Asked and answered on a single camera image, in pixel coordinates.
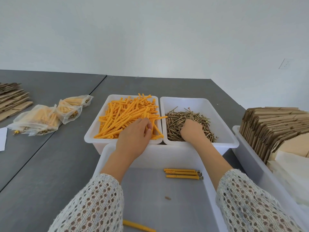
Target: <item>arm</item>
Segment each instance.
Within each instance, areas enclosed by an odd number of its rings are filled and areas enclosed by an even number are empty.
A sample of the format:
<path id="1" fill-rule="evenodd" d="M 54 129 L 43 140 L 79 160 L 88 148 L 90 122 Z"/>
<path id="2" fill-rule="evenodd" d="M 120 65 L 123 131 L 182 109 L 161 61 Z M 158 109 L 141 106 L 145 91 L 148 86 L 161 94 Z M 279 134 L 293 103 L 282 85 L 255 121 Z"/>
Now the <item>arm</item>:
<path id="1" fill-rule="evenodd" d="M 140 156 L 151 138 L 148 118 L 138 119 L 123 130 L 100 174 L 90 180 L 59 213 L 49 232 L 121 232 L 124 197 L 120 183 L 131 163 Z"/>
<path id="2" fill-rule="evenodd" d="M 215 190 L 217 190 L 220 179 L 228 170 L 232 169 L 231 165 L 226 162 L 222 155 L 214 148 L 211 141 L 205 136 L 201 124 L 192 120 L 186 120 L 180 133 L 182 138 L 191 143 L 198 152 L 211 182 Z"/>
<path id="3" fill-rule="evenodd" d="M 181 136 L 199 153 L 230 232 L 303 232 L 272 195 L 226 162 L 204 135 L 202 125 L 186 120 Z"/>

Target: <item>white plastic bin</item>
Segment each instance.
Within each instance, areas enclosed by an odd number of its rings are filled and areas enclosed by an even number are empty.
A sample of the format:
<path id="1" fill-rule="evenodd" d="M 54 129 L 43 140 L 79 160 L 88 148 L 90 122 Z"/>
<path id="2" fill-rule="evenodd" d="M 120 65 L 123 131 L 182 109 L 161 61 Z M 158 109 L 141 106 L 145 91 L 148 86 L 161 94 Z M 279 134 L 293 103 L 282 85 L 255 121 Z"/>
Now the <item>white plastic bin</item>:
<path id="1" fill-rule="evenodd" d="M 246 171 L 248 177 L 263 190 L 274 196 L 284 210 L 295 219 L 299 226 L 305 231 L 309 231 L 309 220 L 302 209 L 240 134 L 239 128 L 240 126 L 233 127 L 235 136 L 239 141 L 239 147 L 233 149 L 233 152 Z"/>
<path id="2" fill-rule="evenodd" d="M 175 109 L 176 112 L 185 111 L 190 107 L 191 111 L 200 113 L 207 118 L 210 118 L 210 130 L 218 137 L 216 143 L 213 143 L 218 152 L 223 155 L 229 148 L 237 148 L 238 140 L 233 135 L 232 131 L 216 112 L 211 103 L 205 98 L 176 98 L 176 97 L 161 97 L 160 108 L 162 116 Z M 163 141 L 167 145 L 191 146 L 187 142 L 176 142 L 168 140 L 166 119 L 162 119 Z"/>
<path id="3" fill-rule="evenodd" d="M 104 105 L 102 106 L 101 110 L 99 111 L 98 115 L 96 116 L 95 120 L 93 121 L 92 125 L 88 129 L 87 133 L 85 134 L 84 140 L 87 143 L 92 143 L 96 150 L 98 151 L 99 154 L 102 153 L 103 148 L 108 144 L 108 143 L 116 143 L 117 139 L 98 139 L 94 138 L 95 135 L 98 134 L 98 129 L 100 127 L 100 122 L 98 121 L 99 116 L 104 116 L 105 111 L 108 109 L 108 103 L 110 103 L 113 100 L 120 100 L 121 98 L 125 99 L 128 96 L 131 98 L 136 98 L 138 95 L 119 95 L 119 94 L 111 94 L 110 96 L 107 97 Z M 155 98 L 155 104 L 156 106 L 159 106 L 159 100 L 158 97 L 152 96 L 152 98 Z M 161 120 L 156 120 L 155 121 L 156 126 L 162 132 L 162 126 L 161 126 Z M 158 138 L 157 140 L 150 140 L 149 144 L 160 144 L 162 142 L 162 138 Z"/>
<path id="4" fill-rule="evenodd" d="M 93 176 L 99 174 L 115 148 L 115 144 L 105 146 Z M 169 179 L 165 177 L 164 168 L 198 169 L 204 180 Z M 192 148 L 148 145 L 130 166 L 121 186 L 125 198 L 124 219 L 158 232 L 227 232 L 215 204 L 214 187 Z"/>

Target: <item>person's left hand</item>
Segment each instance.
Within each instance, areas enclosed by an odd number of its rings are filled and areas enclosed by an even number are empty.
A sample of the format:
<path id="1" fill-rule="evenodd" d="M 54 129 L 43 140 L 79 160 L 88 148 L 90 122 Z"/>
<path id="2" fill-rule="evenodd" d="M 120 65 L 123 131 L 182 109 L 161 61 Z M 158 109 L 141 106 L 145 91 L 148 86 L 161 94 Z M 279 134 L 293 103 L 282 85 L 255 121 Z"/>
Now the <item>person's left hand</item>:
<path id="1" fill-rule="evenodd" d="M 148 118 L 137 119 L 119 134 L 116 152 L 134 161 L 147 147 L 151 138 L 151 129 L 152 125 Z"/>

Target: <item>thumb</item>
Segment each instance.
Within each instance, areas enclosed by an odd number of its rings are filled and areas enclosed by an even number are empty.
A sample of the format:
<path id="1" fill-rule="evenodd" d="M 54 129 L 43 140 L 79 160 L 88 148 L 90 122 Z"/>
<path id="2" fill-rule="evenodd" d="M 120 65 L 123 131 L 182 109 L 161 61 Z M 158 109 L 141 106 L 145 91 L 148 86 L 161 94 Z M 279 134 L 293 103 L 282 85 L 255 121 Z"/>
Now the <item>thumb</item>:
<path id="1" fill-rule="evenodd" d="M 147 141 L 147 144 L 149 143 L 150 138 L 151 138 L 151 129 L 147 129 L 145 136 L 144 136 L 144 140 Z"/>

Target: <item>plastic tray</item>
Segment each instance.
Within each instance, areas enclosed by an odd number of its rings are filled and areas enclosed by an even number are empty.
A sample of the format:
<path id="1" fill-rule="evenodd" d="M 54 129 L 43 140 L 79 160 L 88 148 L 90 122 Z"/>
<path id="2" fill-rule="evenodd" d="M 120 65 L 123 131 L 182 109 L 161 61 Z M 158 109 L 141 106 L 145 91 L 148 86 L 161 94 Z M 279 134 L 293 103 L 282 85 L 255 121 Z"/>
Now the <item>plastic tray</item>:
<path id="1" fill-rule="evenodd" d="M 95 169 L 99 174 L 115 144 L 108 144 Z M 168 179 L 164 168 L 192 168 L 204 180 Z M 162 231 L 227 232 L 215 190 L 195 150 L 188 147 L 148 145 L 126 172 L 121 183 L 123 218 Z M 137 231 L 125 227 L 124 231 Z"/>
<path id="2" fill-rule="evenodd" d="M 187 109 L 190 107 L 191 111 L 195 113 L 199 112 L 201 115 L 210 118 L 210 130 L 215 134 L 215 136 L 219 137 L 218 142 L 213 143 L 213 145 L 221 155 L 223 155 L 229 148 L 238 147 L 238 140 L 207 99 L 161 97 L 160 105 L 161 114 L 163 116 L 178 106 L 178 108 L 175 109 L 176 112 L 185 111 L 185 108 Z M 176 142 L 168 140 L 166 119 L 162 119 L 162 128 L 164 135 L 163 141 L 165 144 L 191 146 L 187 142 Z"/>
<path id="3" fill-rule="evenodd" d="M 248 177 L 263 190 L 274 196 L 284 210 L 295 219 L 298 225 L 305 231 L 309 231 L 309 221 L 302 209 L 240 134 L 239 128 L 240 126 L 233 127 L 235 136 L 239 141 L 239 147 L 233 149 L 233 152 L 246 171 Z"/>
<path id="4" fill-rule="evenodd" d="M 105 111 L 108 109 L 108 103 L 113 101 L 113 100 L 120 100 L 121 98 L 127 98 L 128 96 L 130 96 L 131 98 L 136 98 L 138 97 L 138 95 L 119 95 L 119 94 L 111 94 L 110 96 L 107 97 L 104 105 L 102 106 L 101 110 L 99 111 L 98 115 L 96 116 L 95 120 L 93 121 L 92 125 L 90 126 L 90 128 L 88 129 L 84 140 L 87 143 L 92 143 L 96 150 L 98 151 L 99 154 L 102 153 L 103 148 L 108 144 L 108 143 L 116 143 L 117 139 L 98 139 L 98 138 L 94 138 L 95 135 L 98 134 L 98 129 L 100 126 L 100 122 L 98 121 L 99 116 L 104 116 L 105 115 Z M 152 98 L 155 98 L 155 104 L 157 106 L 159 106 L 159 99 L 156 96 L 152 96 Z M 156 126 L 158 127 L 158 129 L 160 130 L 160 132 L 162 132 L 162 125 L 161 125 L 161 120 L 156 120 L 155 121 Z M 149 144 L 160 144 L 162 142 L 162 138 L 159 138 L 157 140 L 150 140 Z"/>

